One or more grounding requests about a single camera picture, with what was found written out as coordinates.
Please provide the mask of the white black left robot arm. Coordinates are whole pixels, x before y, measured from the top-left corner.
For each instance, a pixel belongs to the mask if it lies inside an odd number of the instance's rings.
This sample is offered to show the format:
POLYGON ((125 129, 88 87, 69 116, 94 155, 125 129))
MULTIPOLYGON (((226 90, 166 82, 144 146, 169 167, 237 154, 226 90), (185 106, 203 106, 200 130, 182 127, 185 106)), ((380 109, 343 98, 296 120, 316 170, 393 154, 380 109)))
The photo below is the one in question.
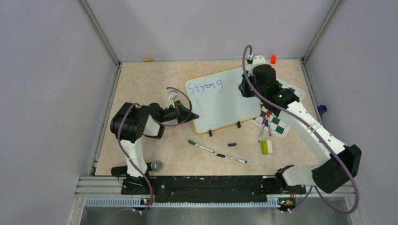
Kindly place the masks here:
POLYGON ((138 193, 148 192, 151 182, 144 177, 148 165, 144 161, 141 138, 144 136, 159 140, 163 136, 165 122, 176 120, 178 126, 198 118, 199 115, 186 108, 179 100, 166 108, 158 103, 143 106, 124 103, 112 118, 110 130, 120 144, 127 166, 123 172, 119 167, 112 168, 112 175, 124 174, 128 184, 132 184, 138 193))

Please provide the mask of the yellow framed whiteboard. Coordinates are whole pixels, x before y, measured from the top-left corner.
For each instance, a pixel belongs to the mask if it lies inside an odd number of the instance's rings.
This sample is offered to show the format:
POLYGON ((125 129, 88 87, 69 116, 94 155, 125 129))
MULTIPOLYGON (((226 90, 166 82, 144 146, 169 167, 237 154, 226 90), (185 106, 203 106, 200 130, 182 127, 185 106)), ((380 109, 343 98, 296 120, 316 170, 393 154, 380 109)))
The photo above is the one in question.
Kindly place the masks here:
POLYGON ((199 116, 193 121, 196 133, 204 134, 236 125, 260 115, 260 100, 245 98, 238 89, 242 74, 243 68, 239 66, 185 82, 192 112, 199 116))

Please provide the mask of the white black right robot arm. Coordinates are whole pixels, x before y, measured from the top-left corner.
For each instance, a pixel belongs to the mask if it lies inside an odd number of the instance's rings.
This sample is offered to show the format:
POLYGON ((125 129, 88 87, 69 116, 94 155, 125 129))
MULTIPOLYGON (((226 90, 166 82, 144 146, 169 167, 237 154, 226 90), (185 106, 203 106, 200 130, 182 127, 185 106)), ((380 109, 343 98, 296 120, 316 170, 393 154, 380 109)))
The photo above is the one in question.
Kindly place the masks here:
POLYGON ((276 172, 275 187, 288 193, 294 186, 315 186, 331 194, 347 182, 355 190, 354 177, 358 173, 361 150, 348 146, 335 138, 305 109, 299 97, 290 89, 282 88, 276 71, 266 63, 243 64, 243 80, 238 89, 243 97, 257 97, 263 106, 279 120, 285 122, 310 148, 318 160, 317 165, 288 165, 276 172))

